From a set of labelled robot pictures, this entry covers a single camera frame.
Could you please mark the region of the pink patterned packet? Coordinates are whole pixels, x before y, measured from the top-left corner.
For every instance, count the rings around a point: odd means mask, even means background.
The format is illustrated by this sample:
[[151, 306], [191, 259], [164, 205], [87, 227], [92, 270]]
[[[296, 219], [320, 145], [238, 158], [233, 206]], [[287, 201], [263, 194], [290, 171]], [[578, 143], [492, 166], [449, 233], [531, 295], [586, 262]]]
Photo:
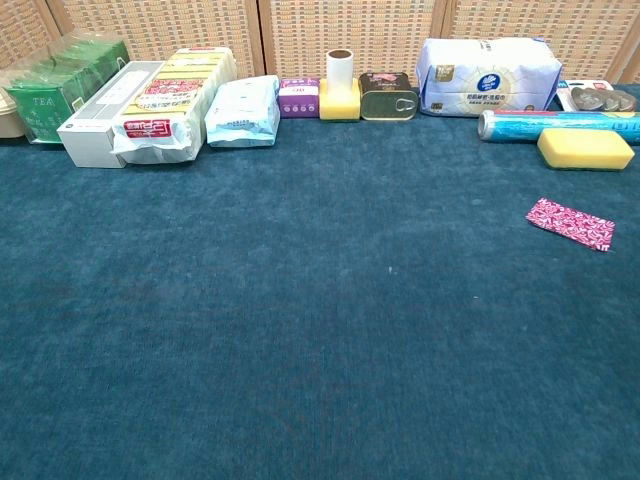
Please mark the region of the pink patterned packet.
[[607, 252], [615, 232], [615, 222], [540, 198], [525, 218], [534, 226], [580, 243], [592, 250]]

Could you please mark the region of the teal table cloth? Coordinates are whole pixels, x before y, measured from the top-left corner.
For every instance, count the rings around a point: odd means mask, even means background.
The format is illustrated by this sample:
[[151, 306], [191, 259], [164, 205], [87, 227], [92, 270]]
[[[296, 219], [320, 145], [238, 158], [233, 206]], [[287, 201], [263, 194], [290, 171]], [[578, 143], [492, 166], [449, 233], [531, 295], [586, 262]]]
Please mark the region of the teal table cloth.
[[476, 128], [120, 170], [0, 141], [0, 480], [640, 480], [640, 146], [554, 170]]

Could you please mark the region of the yellow sponge holding roll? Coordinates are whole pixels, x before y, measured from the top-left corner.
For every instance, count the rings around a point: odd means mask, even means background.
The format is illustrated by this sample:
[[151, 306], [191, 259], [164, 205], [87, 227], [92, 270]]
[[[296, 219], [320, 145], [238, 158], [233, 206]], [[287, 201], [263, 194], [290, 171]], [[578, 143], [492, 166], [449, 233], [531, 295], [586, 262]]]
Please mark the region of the yellow sponge holding roll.
[[351, 122], [359, 121], [361, 92], [359, 82], [352, 79], [349, 93], [331, 95], [328, 91], [326, 78], [320, 79], [319, 84], [319, 118], [323, 121]]

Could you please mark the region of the small purple box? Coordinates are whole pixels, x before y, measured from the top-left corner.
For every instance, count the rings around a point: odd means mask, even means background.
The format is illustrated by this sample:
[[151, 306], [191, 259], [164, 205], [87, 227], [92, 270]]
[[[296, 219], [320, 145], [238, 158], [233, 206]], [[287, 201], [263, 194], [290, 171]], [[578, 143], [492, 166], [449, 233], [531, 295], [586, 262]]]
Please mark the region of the small purple box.
[[277, 98], [281, 117], [318, 117], [319, 85], [320, 80], [314, 77], [281, 79]]

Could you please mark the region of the light blue wet wipes pack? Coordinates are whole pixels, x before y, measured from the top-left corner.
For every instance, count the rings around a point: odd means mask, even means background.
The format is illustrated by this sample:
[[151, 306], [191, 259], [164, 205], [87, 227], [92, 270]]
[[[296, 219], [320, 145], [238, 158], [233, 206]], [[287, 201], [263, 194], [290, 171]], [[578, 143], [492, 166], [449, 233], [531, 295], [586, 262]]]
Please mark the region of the light blue wet wipes pack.
[[280, 122], [279, 87], [275, 75], [222, 84], [205, 115], [206, 143], [215, 148], [273, 146]]

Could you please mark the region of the gold luncheon meat can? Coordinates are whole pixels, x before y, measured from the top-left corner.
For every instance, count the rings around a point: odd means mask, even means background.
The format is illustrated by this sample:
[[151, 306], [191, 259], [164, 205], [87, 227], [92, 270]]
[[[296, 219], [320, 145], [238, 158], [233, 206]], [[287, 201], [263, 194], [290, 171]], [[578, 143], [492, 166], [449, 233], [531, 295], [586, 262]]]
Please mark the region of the gold luncheon meat can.
[[367, 72], [359, 76], [360, 116], [368, 121], [406, 121], [419, 106], [405, 72]]

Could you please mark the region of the white roll with cardboard core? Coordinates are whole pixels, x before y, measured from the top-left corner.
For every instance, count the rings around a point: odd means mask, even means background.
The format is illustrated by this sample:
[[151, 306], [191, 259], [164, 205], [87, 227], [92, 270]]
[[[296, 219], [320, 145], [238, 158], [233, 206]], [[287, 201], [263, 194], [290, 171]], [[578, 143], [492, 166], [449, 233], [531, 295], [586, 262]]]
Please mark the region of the white roll with cardboard core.
[[333, 49], [326, 54], [327, 88], [330, 93], [350, 92], [353, 82], [353, 52]]

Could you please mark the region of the yellow red snack package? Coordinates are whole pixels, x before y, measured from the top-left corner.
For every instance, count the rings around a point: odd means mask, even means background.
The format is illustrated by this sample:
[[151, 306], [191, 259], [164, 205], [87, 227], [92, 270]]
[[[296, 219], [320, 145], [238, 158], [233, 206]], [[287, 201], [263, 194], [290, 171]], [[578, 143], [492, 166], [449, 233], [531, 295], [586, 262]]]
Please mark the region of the yellow red snack package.
[[217, 90], [236, 78], [227, 47], [177, 50], [114, 118], [113, 153], [128, 164], [195, 160]]

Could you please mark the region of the wicker folding screen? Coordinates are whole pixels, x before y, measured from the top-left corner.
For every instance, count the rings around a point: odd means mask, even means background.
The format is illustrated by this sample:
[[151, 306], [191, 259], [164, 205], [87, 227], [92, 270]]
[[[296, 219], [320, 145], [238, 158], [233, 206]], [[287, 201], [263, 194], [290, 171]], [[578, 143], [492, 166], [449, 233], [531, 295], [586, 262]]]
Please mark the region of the wicker folding screen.
[[75, 29], [121, 36], [134, 60], [225, 46], [243, 76], [413, 73], [429, 38], [544, 40], [569, 79], [640, 84], [640, 0], [0, 0], [0, 69]]

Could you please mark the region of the blue cling film roll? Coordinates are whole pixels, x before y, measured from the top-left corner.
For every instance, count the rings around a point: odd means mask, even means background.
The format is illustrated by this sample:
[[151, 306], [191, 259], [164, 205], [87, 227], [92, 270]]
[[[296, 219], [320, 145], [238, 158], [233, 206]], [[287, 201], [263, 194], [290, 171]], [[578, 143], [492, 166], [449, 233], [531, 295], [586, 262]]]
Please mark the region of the blue cling film roll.
[[640, 144], [638, 112], [485, 110], [478, 119], [477, 131], [489, 142], [535, 142], [546, 128], [611, 130], [630, 144]]

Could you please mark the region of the large white tissue pack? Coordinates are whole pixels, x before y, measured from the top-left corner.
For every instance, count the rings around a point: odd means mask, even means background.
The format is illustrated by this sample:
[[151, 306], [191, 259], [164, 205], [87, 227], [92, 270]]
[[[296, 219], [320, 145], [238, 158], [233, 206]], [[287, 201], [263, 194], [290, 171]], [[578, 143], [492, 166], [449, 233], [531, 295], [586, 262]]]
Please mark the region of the large white tissue pack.
[[416, 65], [420, 112], [477, 117], [486, 110], [544, 111], [562, 63], [533, 38], [425, 40]]

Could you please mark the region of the long white cardboard box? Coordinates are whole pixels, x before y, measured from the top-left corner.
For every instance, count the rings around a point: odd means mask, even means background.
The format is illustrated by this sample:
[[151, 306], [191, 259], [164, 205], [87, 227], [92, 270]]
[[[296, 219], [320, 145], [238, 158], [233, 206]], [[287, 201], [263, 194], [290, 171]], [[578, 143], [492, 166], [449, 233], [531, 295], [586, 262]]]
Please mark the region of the long white cardboard box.
[[57, 129], [76, 167], [120, 169], [127, 165], [112, 152], [112, 123], [163, 64], [129, 62]]

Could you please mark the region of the loose yellow sponge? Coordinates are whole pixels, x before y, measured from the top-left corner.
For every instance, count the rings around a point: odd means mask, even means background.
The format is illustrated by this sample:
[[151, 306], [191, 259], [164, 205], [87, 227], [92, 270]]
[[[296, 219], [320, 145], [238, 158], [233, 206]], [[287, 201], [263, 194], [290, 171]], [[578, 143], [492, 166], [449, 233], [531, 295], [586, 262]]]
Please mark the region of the loose yellow sponge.
[[635, 155], [629, 144], [611, 130], [546, 128], [537, 147], [554, 169], [624, 170]]

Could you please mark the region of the clear box of green tea bags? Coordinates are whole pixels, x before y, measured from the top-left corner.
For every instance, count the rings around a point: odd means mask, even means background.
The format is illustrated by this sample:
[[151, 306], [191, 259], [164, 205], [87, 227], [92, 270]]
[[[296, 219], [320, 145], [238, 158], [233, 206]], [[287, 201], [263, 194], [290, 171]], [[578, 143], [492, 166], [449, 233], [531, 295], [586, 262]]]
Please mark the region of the clear box of green tea bags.
[[57, 129], [130, 61], [124, 39], [74, 30], [0, 71], [32, 143], [59, 144]]

